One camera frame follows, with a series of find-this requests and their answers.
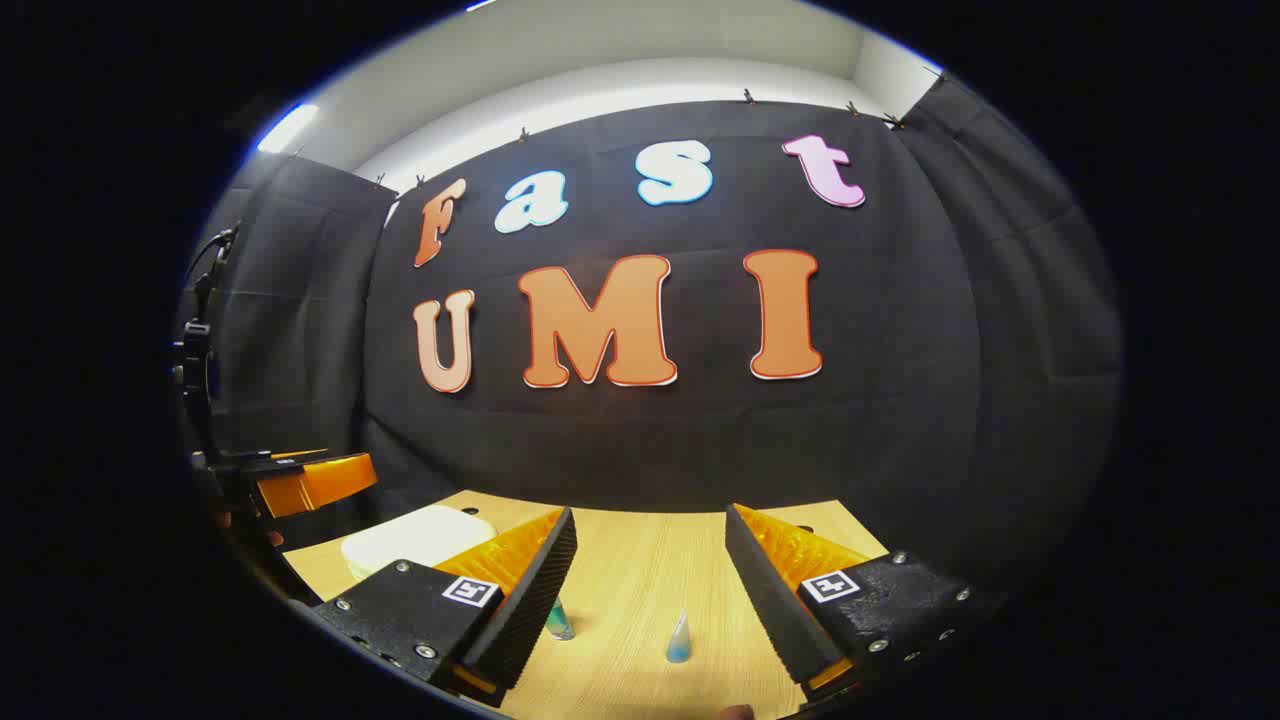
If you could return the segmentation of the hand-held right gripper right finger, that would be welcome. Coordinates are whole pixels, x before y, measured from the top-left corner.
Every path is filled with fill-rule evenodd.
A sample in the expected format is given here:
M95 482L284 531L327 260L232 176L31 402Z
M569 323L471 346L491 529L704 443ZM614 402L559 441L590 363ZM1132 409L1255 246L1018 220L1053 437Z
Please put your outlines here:
M987 623L1001 594L913 551L870 557L741 503L724 547L788 676L809 701L901 685Z

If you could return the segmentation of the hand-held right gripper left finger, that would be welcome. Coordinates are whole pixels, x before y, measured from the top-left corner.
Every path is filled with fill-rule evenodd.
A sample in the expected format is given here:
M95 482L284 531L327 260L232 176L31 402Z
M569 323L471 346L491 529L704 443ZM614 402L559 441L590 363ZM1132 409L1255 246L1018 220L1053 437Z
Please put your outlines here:
M314 615L411 678L498 707L524 674L577 547L572 510L556 509L434 565L396 559Z

